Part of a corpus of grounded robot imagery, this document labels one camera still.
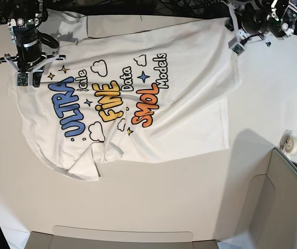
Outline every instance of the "white tape roll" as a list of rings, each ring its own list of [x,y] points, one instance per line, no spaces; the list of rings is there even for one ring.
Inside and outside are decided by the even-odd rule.
[[[297,155],[297,137],[291,135],[288,142],[284,145],[284,150],[287,154]]]

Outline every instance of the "blue lettering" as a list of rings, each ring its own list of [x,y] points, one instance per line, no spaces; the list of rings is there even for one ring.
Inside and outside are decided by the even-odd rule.
[[[62,126],[62,130],[65,130],[69,127],[78,127],[76,130],[72,130],[72,131],[67,131],[64,135],[65,137],[69,137],[69,136],[78,136],[80,134],[82,134],[85,130],[85,125],[82,122],[79,121],[72,121],[70,123],[67,123],[65,125]]]
[[[51,83],[48,85],[48,88],[55,92],[67,92],[67,91],[74,91],[75,89],[72,87],[68,87],[66,84],[74,82],[75,79],[73,77],[67,77],[60,82]]]
[[[69,123],[71,121],[77,121],[77,120],[83,120],[84,119],[84,116],[83,114],[78,110],[74,110],[74,113],[75,115],[72,115],[70,117],[67,117],[67,118],[63,118],[61,121],[60,121],[60,124],[61,125],[65,125],[66,123]]]
[[[51,83],[48,85],[48,88],[52,91],[66,92],[65,94],[57,93],[51,98],[54,104],[54,110],[56,115],[59,118],[62,118],[60,121],[62,130],[65,130],[67,128],[77,127],[75,130],[65,132],[64,134],[65,137],[78,136],[82,134],[85,130],[85,124],[78,121],[78,120],[83,120],[84,118],[83,114],[79,110],[80,105],[79,104],[65,105],[79,100],[79,97],[77,95],[73,95],[75,89],[66,85],[67,83],[72,83],[72,82],[74,82],[74,78],[68,77],[60,82]],[[69,111],[73,111],[74,115],[63,118],[64,112],[69,112]]]

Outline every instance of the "cloud doodle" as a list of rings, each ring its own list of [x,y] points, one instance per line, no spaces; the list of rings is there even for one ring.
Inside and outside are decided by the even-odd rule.
[[[135,62],[137,62],[138,66],[146,66],[147,65],[147,61],[146,61],[146,55],[142,54],[137,58],[134,58]]]
[[[118,125],[117,125],[117,129],[120,131],[124,131],[125,129],[125,118],[122,118],[121,121],[119,121]]]
[[[108,74],[106,62],[104,60],[95,61],[91,66],[91,71],[99,74],[101,77],[106,77]]]
[[[88,127],[88,130],[90,132],[90,139],[95,142],[104,142],[106,139],[103,131],[102,131],[102,125],[100,122],[95,122],[94,124],[91,124]]]

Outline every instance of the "white tabletop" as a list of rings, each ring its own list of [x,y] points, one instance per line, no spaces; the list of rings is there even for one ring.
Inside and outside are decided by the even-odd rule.
[[[90,17],[89,35],[132,33],[185,21]],[[4,53],[16,53],[5,25],[0,26],[0,57]],[[194,240],[231,237],[249,181],[266,173],[270,150],[286,129],[297,135],[297,37],[274,41],[270,48],[251,44],[240,68],[244,82],[228,97],[230,149],[160,164],[117,161],[99,165],[99,182],[80,182],[53,172],[29,149],[19,112],[7,95],[11,69],[0,65],[0,225],[6,236],[9,230],[52,233],[59,225],[189,231]]]

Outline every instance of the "gray surface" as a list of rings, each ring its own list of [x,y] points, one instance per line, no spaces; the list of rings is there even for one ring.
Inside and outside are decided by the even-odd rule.
[[[31,232],[25,249],[49,249],[52,239],[53,235],[40,232]]]
[[[193,249],[219,249],[216,240],[194,241]]]
[[[253,177],[249,183],[242,213],[239,218],[234,236],[248,231],[257,209],[260,196],[262,195],[264,183],[266,181],[269,181],[266,175],[257,175]]]
[[[250,226],[255,249],[297,249],[297,171],[276,149],[272,152],[267,176],[275,187],[262,193]]]
[[[50,249],[193,249],[193,245],[192,242],[129,243],[54,236]]]
[[[192,242],[191,232],[126,232],[54,226],[53,235],[86,240],[134,243]]]

